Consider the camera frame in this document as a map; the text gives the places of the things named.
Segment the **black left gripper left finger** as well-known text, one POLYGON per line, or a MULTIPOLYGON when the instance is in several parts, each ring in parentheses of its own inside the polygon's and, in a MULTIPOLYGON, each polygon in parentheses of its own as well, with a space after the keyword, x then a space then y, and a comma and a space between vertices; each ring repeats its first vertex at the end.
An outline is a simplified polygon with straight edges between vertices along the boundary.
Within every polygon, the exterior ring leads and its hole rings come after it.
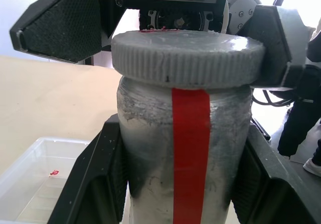
POLYGON ((112 115, 76 159, 48 224, 120 224, 127 181, 119 119, 112 115))

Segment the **clear plastic box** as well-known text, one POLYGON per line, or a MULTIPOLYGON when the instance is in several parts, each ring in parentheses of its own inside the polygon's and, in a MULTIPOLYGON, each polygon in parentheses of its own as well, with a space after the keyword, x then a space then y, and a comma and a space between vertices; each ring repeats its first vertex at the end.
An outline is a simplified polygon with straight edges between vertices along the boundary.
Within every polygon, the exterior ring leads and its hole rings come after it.
POLYGON ((37 139, 0 176, 0 224, 47 224, 88 140, 37 139), (53 170, 57 176, 49 177, 53 170))

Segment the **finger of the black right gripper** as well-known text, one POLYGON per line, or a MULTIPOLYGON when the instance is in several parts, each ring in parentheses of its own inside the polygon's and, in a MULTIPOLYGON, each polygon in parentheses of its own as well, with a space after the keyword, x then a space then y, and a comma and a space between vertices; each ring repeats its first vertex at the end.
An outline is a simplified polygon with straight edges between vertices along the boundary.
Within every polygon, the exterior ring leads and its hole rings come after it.
POLYGON ((111 50, 125 0, 37 0, 10 29, 16 51, 77 63, 111 50))
POLYGON ((296 88, 305 69, 309 30, 297 10, 257 5, 247 36, 263 43, 257 88, 296 88))

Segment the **white ribbed jar lid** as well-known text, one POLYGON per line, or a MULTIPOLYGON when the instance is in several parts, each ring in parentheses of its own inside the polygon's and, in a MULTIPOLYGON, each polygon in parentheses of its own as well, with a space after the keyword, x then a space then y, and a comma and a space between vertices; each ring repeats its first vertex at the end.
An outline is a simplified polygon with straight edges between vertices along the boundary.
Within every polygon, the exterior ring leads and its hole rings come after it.
POLYGON ((114 69, 136 81, 178 88, 233 88, 259 76, 265 48, 251 38, 187 30, 129 31, 111 43, 114 69))

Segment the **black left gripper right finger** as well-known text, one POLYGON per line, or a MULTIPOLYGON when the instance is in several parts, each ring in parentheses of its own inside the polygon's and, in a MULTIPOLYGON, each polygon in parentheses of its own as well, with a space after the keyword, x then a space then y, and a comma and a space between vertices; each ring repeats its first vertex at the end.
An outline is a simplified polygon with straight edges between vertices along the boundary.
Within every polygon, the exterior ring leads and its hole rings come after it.
POLYGON ((232 202, 240 224, 321 224, 321 178, 280 156, 250 125, 232 202))

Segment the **person in dark clothes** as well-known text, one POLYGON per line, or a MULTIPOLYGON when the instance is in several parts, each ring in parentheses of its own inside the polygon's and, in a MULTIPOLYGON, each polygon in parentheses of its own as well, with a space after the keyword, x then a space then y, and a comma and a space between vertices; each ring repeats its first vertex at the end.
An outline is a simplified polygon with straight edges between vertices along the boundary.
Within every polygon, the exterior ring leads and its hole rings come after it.
POLYGON ((298 100, 283 126, 278 153, 290 160, 309 130, 321 120, 321 18, 308 43, 306 67, 297 89, 298 100))

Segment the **white jar with red stripe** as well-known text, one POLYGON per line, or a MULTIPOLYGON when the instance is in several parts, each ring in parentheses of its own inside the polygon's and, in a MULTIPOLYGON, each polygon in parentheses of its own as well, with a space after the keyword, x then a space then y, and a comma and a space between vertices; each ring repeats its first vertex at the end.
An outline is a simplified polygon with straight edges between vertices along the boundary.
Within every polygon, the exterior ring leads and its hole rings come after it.
POLYGON ((249 86, 189 90, 121 78, 129 224, 225 224, 251 97, 249 86))

